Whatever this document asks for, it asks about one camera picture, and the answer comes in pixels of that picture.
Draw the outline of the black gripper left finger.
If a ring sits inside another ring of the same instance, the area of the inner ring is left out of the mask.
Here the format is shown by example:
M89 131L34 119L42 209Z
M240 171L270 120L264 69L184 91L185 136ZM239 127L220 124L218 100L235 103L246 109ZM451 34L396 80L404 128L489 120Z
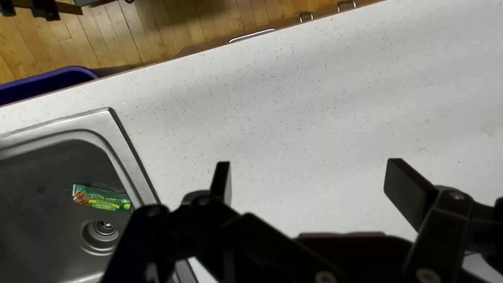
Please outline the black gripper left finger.
M229 205L231 165L215 165L206 190L177 209L147 204L133 210L100 283L171 283L190 257L218 283L339 283L335 264L259 216Z

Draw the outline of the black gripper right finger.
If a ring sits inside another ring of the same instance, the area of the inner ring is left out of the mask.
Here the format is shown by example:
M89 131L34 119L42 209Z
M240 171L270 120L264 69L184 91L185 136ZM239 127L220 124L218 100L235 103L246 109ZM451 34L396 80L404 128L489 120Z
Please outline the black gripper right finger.
M404 158L386 160L383 193L416 231L405 256L402 279L419 283L485 283L462 267L467 251L503 273L503 201L492 205L471 194L434 185Z

